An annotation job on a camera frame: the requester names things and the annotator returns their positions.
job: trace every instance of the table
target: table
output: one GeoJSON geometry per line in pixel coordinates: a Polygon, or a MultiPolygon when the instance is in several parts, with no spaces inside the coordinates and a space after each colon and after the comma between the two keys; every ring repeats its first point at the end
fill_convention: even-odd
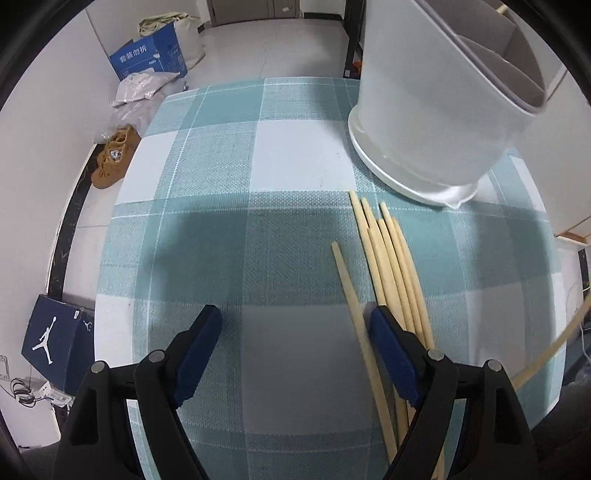
{"type": "MultiPolygon", "coordinates": [[[[509,374],[564,325],[564,289],[540,195],[516,151],[473,201],[438,210],[377,180],[346,120],[359,83],[267,79],[169,97],[121,187],[103,251],[96,356],[143,358],[204,304],[223,333],[179,416],[212,480],[380,479],[385,448],[330,242],[375,301],[348,190],[400,221],[438,347],[509,374]]],[[[564,352],[519,391],[530,425],[558,399],[564,352]]],[[[458,406],[446,442],[453,457],[458,406]]],[[[155,473],[130,406],[147,478],[155,473]]]]}

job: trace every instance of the door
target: door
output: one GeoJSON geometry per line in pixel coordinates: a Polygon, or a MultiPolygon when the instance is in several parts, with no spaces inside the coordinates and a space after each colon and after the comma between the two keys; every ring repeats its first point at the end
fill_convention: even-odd
{"type": "Polygon", "coordinates": [[[268,0],[210,0],[215,25],[273,18],[268,0]]]}
{"type": "Polygon", "coordinates": [[[296,0],[273,0],[275,18],[294,18],[296,14],[296,0]]]}

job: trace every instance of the metal screw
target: metal screw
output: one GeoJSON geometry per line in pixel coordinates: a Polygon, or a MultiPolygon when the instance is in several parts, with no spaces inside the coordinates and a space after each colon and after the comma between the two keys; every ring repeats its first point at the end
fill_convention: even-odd
{"type": "Polygon", "coordinates": [[[436,348],[431,348],[427,352],[427,355],[429,356],[429,358],[431,360],[435,360],[436,362],[440,362],[445,357],[445,355],[443,354],[443,352],[441,350],[437,350],[436,348]]]}
{"type": "Polygon", "coordinates": [[[499,362],[498,360],[489,360],[487,362],[487,365],[488,365],[488,368],[493,370],[493,372],[500,372],[503,368],[503,366],[501,365],[501,362],[499,362]]]}
{"type": "Polygon", "coordinates": [[[153,364],[157,364],[164,360],[164,352],[162,350],[154,350],[148,357],[153,364]]]}
{"type": "Polygon", "coordinates": [[[102,360],[99,360],[98,362],[95,362],[92,364],[92,367],[90,367],[90,371],[93,372],[94,374],[100,373],[105,369],[105,363],[102,360]]]}

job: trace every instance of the plastic bag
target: plastic bag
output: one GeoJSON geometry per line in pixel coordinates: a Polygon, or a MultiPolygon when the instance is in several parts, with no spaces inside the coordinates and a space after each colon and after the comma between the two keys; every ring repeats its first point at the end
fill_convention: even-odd
{"type": "Polygon", "coordinates": [[[186,17],[174,23],[174,32],[177,34],[178,46],[187,70],[192,69],[205,56],[199,39],[199,25],[201,20],[197,17],[186,17]]]}
{"type": "Polygon", "coordinates": [[[152,68],[130,73],[121,80],[111,106],[136,102],[144,98],[151,99],[158,90],[178,76],[178,73],[155,72],[152,68]]]}
{"type": "Polygon", "coordinates": [[[180,93],[185,89],[185,80],[178,79],[167,83],[151,99],[125,103],[115,109],[107,126],[95,135],[95,143],[107,143],[118,128],[131,125],[143,137],[150,122],[156,115],[164,99],[173,93],[180,93]]]}

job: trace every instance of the cardboard box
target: cardboard box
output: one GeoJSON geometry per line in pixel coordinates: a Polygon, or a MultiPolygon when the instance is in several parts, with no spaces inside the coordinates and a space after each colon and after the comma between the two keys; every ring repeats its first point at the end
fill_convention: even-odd
{"type": "Polygon", "coordinates": [[[39,295],[21,353],[53,385],[76,395],[95,361],[92,310],[39,295]]]}
{"type": "Polygon", "coordinates": [[[130,73],[154,69],[155,72],[180,73],[178,78],[187,74],[183,54],[178,46],[174,24],[169,23],[149,37],[124,45],[109,57],[119,80],[130,73]]]}

